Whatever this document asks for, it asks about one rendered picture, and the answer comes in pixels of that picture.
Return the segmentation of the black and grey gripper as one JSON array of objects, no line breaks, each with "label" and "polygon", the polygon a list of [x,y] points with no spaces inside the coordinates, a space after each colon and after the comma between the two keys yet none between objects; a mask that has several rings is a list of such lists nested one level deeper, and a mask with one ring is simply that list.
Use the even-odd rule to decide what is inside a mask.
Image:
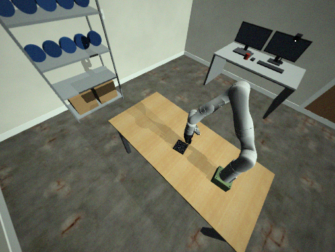
[{"label": "black and grey gripper", "polygon": [[185,139],[185,142],[186,142],[186,143],[191,144],[191,141],[192,141],[191,139],[192,139],[194,133],[196,133],[197,135],[200,135],[200,131],[199,131],[197,125],[196,125],[194,131],[188,131],[188,130],[185,128],[185,130],[184,130],[184,139]]}]

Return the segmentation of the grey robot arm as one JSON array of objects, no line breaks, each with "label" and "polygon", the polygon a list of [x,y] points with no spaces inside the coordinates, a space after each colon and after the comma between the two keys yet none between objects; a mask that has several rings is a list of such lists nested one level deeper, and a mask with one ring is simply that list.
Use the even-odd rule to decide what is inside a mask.
[{"label": "grey robot arm", "polygon": [[191,110],[187,118],[186,129],[194,131],[199,121],[230,102],[235,134],[240,140],[241,152],[239,157],[232,160],[219,174],[221,180],[226,183],[231,183],[237,179],[238,175],[250,170],[257,160],[253,120],[249,113],[249,92],[250,85],[248,82],[243,80],[235,82],[225,92],[207,102],[198,110]]}]

